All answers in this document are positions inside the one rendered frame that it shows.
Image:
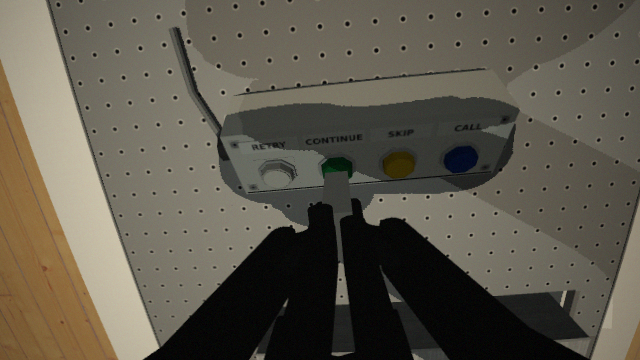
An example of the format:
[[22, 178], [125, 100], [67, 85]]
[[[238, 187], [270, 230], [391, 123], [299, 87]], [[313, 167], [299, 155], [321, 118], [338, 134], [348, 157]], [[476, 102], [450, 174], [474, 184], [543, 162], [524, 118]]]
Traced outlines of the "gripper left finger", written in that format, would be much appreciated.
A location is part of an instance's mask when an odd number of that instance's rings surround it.
[[287, 299], [264, 360], [331, 355], [341, 260], [336, 172], [325, 173], [322, 202], [307, 211], [307, 230], [274, 229], [167, 342], [143, 360], [249, 360]]

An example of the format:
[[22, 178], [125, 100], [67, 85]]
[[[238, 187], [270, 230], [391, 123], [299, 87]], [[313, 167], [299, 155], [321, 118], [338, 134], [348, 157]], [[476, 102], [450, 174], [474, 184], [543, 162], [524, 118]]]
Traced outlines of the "grey button panel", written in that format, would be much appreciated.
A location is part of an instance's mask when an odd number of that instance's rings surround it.
[[324, 188], [325, 173], [340, 171], [349, 186], [490, 174], [521, 109], [493, 69], [469, 69], [242, 93], [221, 130], [177, 27], [169, 33], [188, 93], [246, 194]]

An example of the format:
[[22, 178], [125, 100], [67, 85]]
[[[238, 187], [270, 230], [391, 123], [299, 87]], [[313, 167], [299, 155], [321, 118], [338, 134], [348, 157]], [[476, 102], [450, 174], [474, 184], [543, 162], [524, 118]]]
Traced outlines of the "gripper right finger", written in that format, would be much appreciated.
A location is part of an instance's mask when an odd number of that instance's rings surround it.
[[336, 172], [336, 202], [360, 360], [414, 360], [381, 269], [449, 360], [590, 360], [527, 326], [404, 220], [366, 223], [348, 171]]

